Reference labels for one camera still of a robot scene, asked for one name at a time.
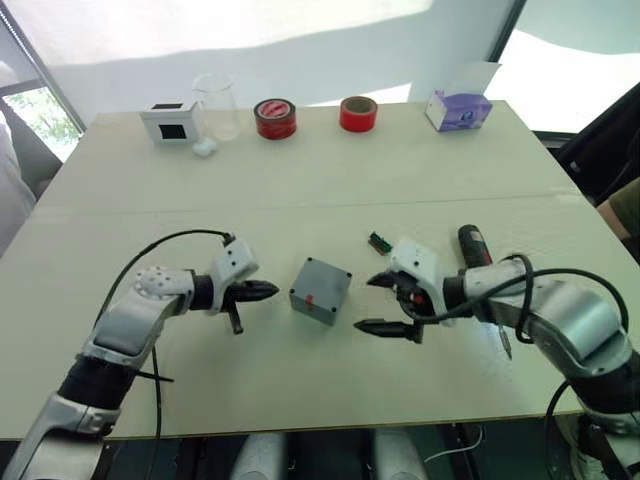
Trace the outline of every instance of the glass beaker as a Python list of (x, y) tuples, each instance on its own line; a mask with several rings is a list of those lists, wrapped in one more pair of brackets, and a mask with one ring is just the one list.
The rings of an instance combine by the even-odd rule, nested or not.
[(232, 88), (231, 78), (224, 73), (203, 73), (191, 87), (203, 110), (208, 133), (218, 140), (233, 140), (240, 134)]

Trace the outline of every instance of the robotic arm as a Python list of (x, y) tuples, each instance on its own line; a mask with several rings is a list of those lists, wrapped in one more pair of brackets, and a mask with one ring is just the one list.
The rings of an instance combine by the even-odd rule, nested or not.
[[(534, 274), (530, 306), (521, 318), (526, 273), (521, 258), (509, 258), (445, 278), (435, 254), (402, 240), (389, 268), (369, 284), (392, 288), (413, 323), (368, 319), (355, 326), (421, 343), (424, 325), (453, 326), (454, 316), (476, 316), (526, 333), (580, 399), (589, 420), (581, 425), (581, 449), (599, 458), (610, 478), (630, 479), (640, 466), (640, 356), (609, 303), (541, 272)], [(512, 285), (500, 288), (505, 282)], [(491, 290), (498, 291), (476, 301)]]
[(98, 320), (2, 479), (93, 478), (103, 437), (113, 430), (120, 405), (165, 320), (189, 310), (227, 312), (234, 333), (242, 333), (236, 302), (259, 301), (278, 292), (268, 282), (245, 281), (256, 270), (248, 245), (233, 239), (205, 275), (162, 267), (138, 272), (131, 289)]

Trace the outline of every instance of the black screen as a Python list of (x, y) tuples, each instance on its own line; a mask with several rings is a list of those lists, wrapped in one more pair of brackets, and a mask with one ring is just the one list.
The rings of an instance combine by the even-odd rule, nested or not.
[(151, 110), (166, 110), (166, 109), (176, 109), (182, 107), (181, 103), (156, 103)]
[(187, 138), (187, 134), (184, 131), (184, 127), (182, 125), (158, 125), (160, 127), (160, 132), (162, 132), (162, 138), (165, 140), (174, 139), (174, 138)]

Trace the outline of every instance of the black cable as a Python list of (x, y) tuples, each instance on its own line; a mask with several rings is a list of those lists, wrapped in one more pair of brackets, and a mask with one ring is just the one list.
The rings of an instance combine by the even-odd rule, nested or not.
[[(605, 280), (599, 275), (595, 273), (588, 272), (586, 270), (580, 270), (577, 268), (547, 268), (544, 270), (537, 270), (531, 273), (531, 278), (536, 277), (544, 277), (548, 275), (577, 275), (580, 277), (586, 277), (590, 280), (593, 280), (603, 287), (605, 287), (611, 296), (616, 301), (618, 305), (618, 309), (620, 310), (620, 323), (622, 324), (622, 328), (625, 332), (629, 331), (629, 311), (627, 310), (627, 306), (624, 303), (624, 299), (620, 292), (614, 287), (609, 281)], [(441, 315), (435, 315), (432, 317), (425, 317), (416, 315), (414, 320), (416, 325), (434, 325), (442, 322), (443, 320), (448, 320), (450, 318), (457, 318), (466, 311), (475, 307), (480, 302), (484, 302), (490, 297), (494, 296), (497, 293), (500, 293), (503, 290), (506, 290), (512, 285), (522, 282), (527, 279), (527, 275), (520, 275), (519, 277), (512, 278), (511, 280), (507, 280), (506, 282), (501, 283), (500, 285), (496, 285), (495, 287), (487, 290), (482, 295), (477, 296), (471, 300), (468, 300), (460, 305), (452, 308), (447, 313), (443, 313)]]
[[(111, 299), (113, 298), (113, 295), (116, 293), (118, 286), (120, 286), (120, 283), (122, 282), (124, 277), (127, 275), (127, 273), (129, 273), (129, 270), (131, 270), (131, 268), (138, 262), (138, 260), (140, 260), (142, 257), (147, 255), (149, 252), (155, 249), (158, 245), (168, 240), (171, 240), (176, 237), (181, 237), (183, 235), (192, 235), (196, 233), (203, 233), (207, 235), (217, 235), (224, 238), (225, 241), (233, 238), (233, 236), (230, 233), (221, 232), (219, 230), (193, 229), (193, 230), (181, 230), (179, 232), (166, 235), (162, 238), (159, 238), (155, 242), (150, 243), (145, 248), (143, 248), (138, 254), (136, 254), (131, 260), (129, 260), (129, 262), (124, 266), (124, 268), (120, 271), (120, 273), (114, 280), (113, 284), (111, 285), (111, 288), (109, 288), (109, 292), (107, 293), (107, 296), (102, 302), (100, 311), (96, 316), (96, 320), (93, 324), (94, 328), (97, 325), (100, 318), (102, 318), (102, 315), (104, 315), (104, 313), (107, 311), (107, 308), (109, 308)], [(158, 449), (160, 447), (160, 434), (162, 433), (162, 394), (160, 392), (160, 381), (163, 379), (163, 377), (160, 376), (160, 373), (158, 371), (158, 350), (155, 347), (155, 345), (151, 349), (151, 360), (153, 363), (153, 380), (155, 384), (155, 394), (156, 394), (156, 432), (153, 439), (153, 451), (151, 453), (151, 461), (149, 463), (149, 467), (147, 468), (147, 474), (145, 475), (145, 480), (151, 480), (151, 476), (153, 475), (153, 468), (155, 466), (156, 459), (158, 457)]]
[(120, 271), (120, 273), (114, 280), (113, 284), (111, 285), (111, 288), (109, 289), (109, 292), (107, 293), (107, 296), (105, 297), (104, 302), (102, 302), (102, 306), (100, 307), (100, 311), (98, 312), (98, 316), (96, 317), (96, 321), (93, 324), (93, 326), (95, 327), (95, 325), (98, 323), (98, 320), (100, 320), (100, 317), (102, 317), (104, 312), (107, 311), (107, 308), (111, 303), (111, 299), (113, 298), (113, 295), (116, 293), (116, 290), (120, 285), (120, 282), (122, 282), (122, 279), (127, 275), (127, 273), (129, 273), (129, 270), (131, 270), (131, 267), (133, 267), (138, 262), (138, 260), (140, 260), (146, 254), (148, 254), (153, 249), (155, 249), (158, 245), (166, 242), (167, 240), (171, 240), (172, 238), (176, 238), (176, 237), (181, 237), (183, 235), (192, 235), (195, 233), (204, 233), (207, 235), (218, 235), (220, 237), (223, 237), (225, 240), (231, 238), (231, 234), (227, 232), (220, 232), (218, 230), (193, 229), (193, 230), (182, 230), (179, 232), (175, 232), (165, 237), (159, 238), (153, 243), (150, 243), (145, 248), (143, 248), (136, 256), (134, 256), (131, 260), (129, 260), (129, 263), (127, 263), (124, 266), (124, 268)]
[(529, 318), (529, 309), (531, 308), (531, 300), (533, 299), (533, 266), (526, 255), (514, 254), (507, 258), (519, 258), (524, 265), (524, 301), (522, 302), (522, 308), (520, 309), (520, 315), (518, 316), (518, 323), (516, 324), (516, 338), (522, 343), (533, 345), (533, 340), (524, 336), (524, 324), (527, 321), (527, 318)]
[(160, 449), (160, 434), (162, 433), (162, 393), (160, 392), (160, 379), (158, 378), (158, 352), (155, 346), (151, 349), (151, 360), (153, 362), (153, 373), (156, 375), (153, 382), (156, 387), (156, 434), (153, 437), (153, 450), (147, 467), (147, 474), (144, 477), (145, 480), (151, 480), (153, 475), (153, 468), (156, 465), (158, 450)]
[(545, 466), (547, 467), (547, 474), (551, 480), (555, 480), (555, 476), (553, 475), (553, 470), (551, 469), (551, 463), (549, 461), (549, 457), (551, 455), (551, 425), (553, 424), (553, 412), (556, 409), (556, 405), (562, 397), (562, 394), (569, 387), (569, 382), (566, 380), (560, 384), (560, 386), (556, 389), (553, 397), (551, 397), (551, 401), (549, 402), (549, 406), (547, 407), (547, 411), (544, 414), (544, 435), (545, 435), (545, 452), (544, 452), (544, 460)]
[(167, 377), (163, 377), (162, 375), (155, 375), (153, 373), (143, 372), (142, 370), (138, 370), (136, 372), (136, 377), (148, 378), (149, 380), (155, 380), (157, 377), (158, 380), (160, 380), (161, 382), (169, 382), (169, 383), (175, 382), (173, 378), (167, 378)]

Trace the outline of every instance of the tape roll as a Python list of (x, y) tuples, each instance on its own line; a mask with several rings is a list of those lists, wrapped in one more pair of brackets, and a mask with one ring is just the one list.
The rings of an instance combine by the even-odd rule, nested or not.
[(377, 113), (378, 104), (368, 97), (345, 98), (340, 104), (340, 125), (350, 132), (368, 132)]
[(282, 98), (270, 98), (258, 103), (253, 114), (258, 133), (269, 140), (280, 140), (296, 131), (296, 106)]

